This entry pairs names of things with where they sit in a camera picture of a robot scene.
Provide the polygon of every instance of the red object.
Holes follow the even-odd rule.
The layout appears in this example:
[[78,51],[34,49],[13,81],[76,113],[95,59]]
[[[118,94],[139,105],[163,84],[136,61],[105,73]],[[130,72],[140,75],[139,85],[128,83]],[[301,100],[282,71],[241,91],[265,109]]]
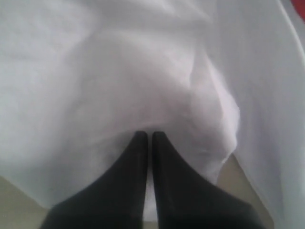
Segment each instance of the red object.
[[305,0],[291,0],[298,14],[305,21]]

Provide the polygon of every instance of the beige floor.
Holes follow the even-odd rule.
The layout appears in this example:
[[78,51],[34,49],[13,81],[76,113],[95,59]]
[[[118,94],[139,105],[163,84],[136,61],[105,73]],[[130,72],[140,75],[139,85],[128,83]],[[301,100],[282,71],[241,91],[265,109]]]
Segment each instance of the beige floor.
[[[258,211],[267,229],[273,222],[260,199],[251,188],[236,159],[231,157],[222,169],[219,187],[251,203]],[[47,214],[33,200],[0,177],[0,228],[38,229]],[[156,229],[156,223],[146,223],[146,229]]]

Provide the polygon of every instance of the white cloth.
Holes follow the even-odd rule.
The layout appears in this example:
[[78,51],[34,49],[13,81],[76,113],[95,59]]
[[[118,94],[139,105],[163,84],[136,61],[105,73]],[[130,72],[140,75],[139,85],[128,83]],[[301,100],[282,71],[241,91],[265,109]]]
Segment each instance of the white cloth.
[[305,224],[304,50],[279,0],[4,0],[0,16],[0,175],[40,205],[163,130],[212,182],[237,142],[276,229]]

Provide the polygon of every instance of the floor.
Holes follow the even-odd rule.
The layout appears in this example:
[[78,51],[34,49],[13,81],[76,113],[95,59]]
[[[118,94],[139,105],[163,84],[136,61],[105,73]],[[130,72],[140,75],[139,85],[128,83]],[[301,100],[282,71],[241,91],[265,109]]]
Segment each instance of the floor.
[[[218,186],[251,203],[259,213],[266,229],[273,229],[273,222],[259,197],[247,181],[235,157],[224,165]],[[12,184],[0,177],[0,228],[38,229],[47,210],[38,206]],[[156,229],[156,223],[145,223],[145,229]]]

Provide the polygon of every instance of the white fabric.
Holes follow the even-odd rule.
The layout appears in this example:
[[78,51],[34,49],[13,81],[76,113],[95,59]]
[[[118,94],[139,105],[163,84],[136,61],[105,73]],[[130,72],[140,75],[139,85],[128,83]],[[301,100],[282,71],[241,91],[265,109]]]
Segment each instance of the white fabric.
[[279,0],[4,0],[0,18],[0,175],[40,205],[163,130],[212,182],[237,142],[276,229],[303,228],[304,50]]

